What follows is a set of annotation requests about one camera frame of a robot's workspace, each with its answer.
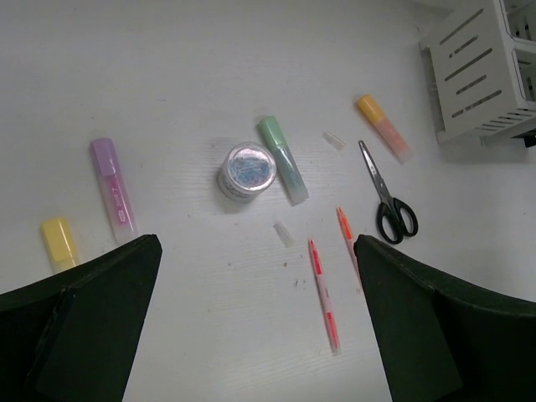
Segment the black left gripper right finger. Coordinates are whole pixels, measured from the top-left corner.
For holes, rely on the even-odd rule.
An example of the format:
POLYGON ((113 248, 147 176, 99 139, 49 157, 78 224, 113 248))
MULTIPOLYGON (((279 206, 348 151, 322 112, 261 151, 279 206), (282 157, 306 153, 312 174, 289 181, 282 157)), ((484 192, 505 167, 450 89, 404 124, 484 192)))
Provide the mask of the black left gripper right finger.
POLYGON ((533 401, 535 304, 425 265, 370 235, 353 246, 394 401, 533 401))

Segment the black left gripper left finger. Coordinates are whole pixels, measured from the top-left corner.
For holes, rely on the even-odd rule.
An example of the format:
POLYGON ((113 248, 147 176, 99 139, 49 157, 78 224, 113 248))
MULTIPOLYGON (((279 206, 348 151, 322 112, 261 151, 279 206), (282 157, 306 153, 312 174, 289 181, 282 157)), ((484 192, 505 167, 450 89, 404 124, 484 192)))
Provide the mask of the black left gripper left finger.
POLYGON ((121 401, 162 246, 145 234, 1 295, 3 401, 121 401))

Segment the red pen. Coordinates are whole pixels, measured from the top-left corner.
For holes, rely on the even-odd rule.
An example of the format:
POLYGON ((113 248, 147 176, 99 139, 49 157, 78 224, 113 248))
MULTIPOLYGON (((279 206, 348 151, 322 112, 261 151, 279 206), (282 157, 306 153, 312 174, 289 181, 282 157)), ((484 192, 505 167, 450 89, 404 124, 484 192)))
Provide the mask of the red pen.
POLYGON ((319 255, 317 246, 313 239, 308 240, 308 250, 311 258, 312 269, 317 284, 317 291, 321 304, 322 314, 327 329, 327 336, 333 355, 341 353, 341 344, 338 336, 338 328, 332 309, 331 298, 327 288, 325 272, 322 266, 322 260, 319 255))

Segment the orange pen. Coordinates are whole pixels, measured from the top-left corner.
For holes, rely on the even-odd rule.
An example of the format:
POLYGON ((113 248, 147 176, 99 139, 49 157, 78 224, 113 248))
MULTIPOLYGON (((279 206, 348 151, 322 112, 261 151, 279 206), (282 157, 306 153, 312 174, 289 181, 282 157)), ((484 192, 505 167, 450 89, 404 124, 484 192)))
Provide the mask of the orange pen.
POLYGON ((354 249, 353 249, 353 246, 354 246, 354 243, 355 243, 355 238, 353 236, 353 232, 352 232, 350 224, 348 222, 348 218, 347 218, 346 214, 344 213, 344 211, 343 211, 343 209, 341 207, 337 207, 337 216, 338 216, 338 222, 340 224, 341 231, 343 233, 343 237, 344 237, 345 242, 347 244, 348 253, 350 255, 350 259, 351 259, 351 261, 353 263, 353 268, 354 268, 355 273, 356 273, 357 282, 358 282, 357 292, 360 293, 361 290, 362 290, 362 283, 361 283, 360 272, 359 272, 359 268, 358 268, 357 257, 355 255, 354 249))

